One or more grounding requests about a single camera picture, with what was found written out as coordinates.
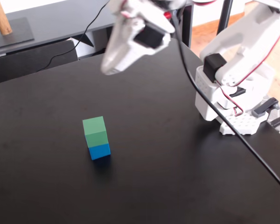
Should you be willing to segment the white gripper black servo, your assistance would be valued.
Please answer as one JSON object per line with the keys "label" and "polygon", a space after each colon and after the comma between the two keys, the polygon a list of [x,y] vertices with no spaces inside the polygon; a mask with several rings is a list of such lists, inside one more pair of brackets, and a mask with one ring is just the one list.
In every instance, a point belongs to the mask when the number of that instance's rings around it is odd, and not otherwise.
{"label": "white gripper black servo", "polygon": [[170,42],[174,27],[166,12],[174,0],[111,0],[116,20],[103,56],[104,74],[123,72],[143,55],[153,55]]}

